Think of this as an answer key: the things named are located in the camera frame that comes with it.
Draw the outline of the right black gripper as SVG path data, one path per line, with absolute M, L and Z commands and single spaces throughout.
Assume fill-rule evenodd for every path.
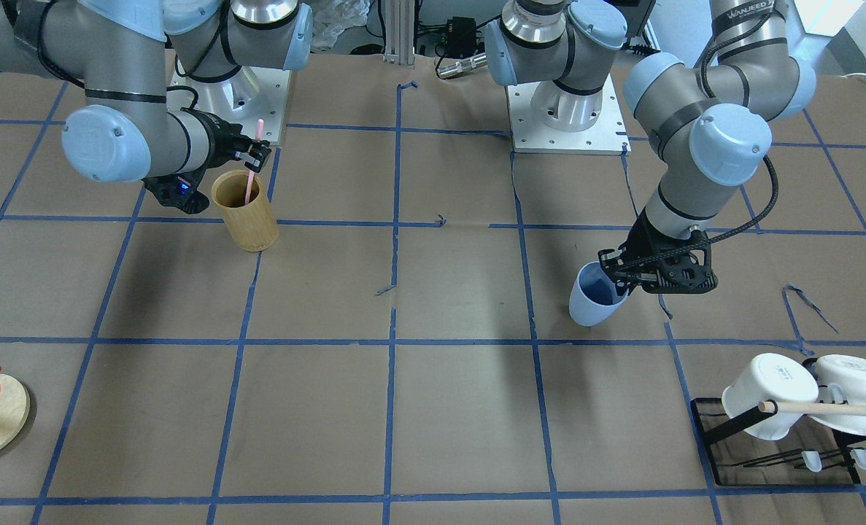
M 241 155 L 246 169 L 260 173 L 271 157 L 269 140 L 245 136 L 240 123 L 195 109 L 169 111 L 167 115 L 185 137 L 185 153 L 181 160 L 176 160 L 173 172 L 143 180 L 145 190 L 162 206 L 199 214 L 209 206 L 208 197 L 198 190 L 206 170 Z

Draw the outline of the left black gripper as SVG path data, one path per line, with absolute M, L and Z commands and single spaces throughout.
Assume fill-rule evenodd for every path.
M 626 242 L 619 249 L 600 250 L 598 262 L 619 297 L 630 295 L 638 287 L 653 295 L 702 295 L 717 287 L 717 276 L 711 267 L 711 249 L 710 246 L 691 252 L 687 249 L 707 239 L 702 230 L 693 230 L 684 240 L 663 235 L 643 211 Z M 674 249 L 686 251 L 643 265 L 637 262 Z

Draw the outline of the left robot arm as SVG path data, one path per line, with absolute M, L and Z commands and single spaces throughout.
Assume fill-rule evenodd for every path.
M 770 122 L 805 109 L 816 72 L 789 53 L 784 1 L 713 1 L 712 37 L 693 69 L 666 51 L 640 60 L 622 92 L 666 164 L 657 189 L 619 248 L 599 252 L 603 278 L 590 290 L 614 302 L 641 288 L 701 295 L 716 288 L 708 223 L 768 160 Z M 595 102 L 625 17 L 605 1 L 509 1 L 483 30 L 490 76 L 502 86 L 546 82 L 572 101 Z

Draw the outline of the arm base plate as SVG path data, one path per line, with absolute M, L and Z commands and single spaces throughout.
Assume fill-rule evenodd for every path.
M 590 96 L 562 92 L 552 81 L 506 87 L 516 153 L 622 155 L 630 140 L 611 77 Z
M 242 125 L 242 133 L 255 136 L 258 120 L 265 123 L 262 139 L 282 143 L 290 87 L 290 71 L 244 66 L 230 79 L 203 83 L 171 73 L 169 85 L 188 86 L 198 93 L 196 109 Z

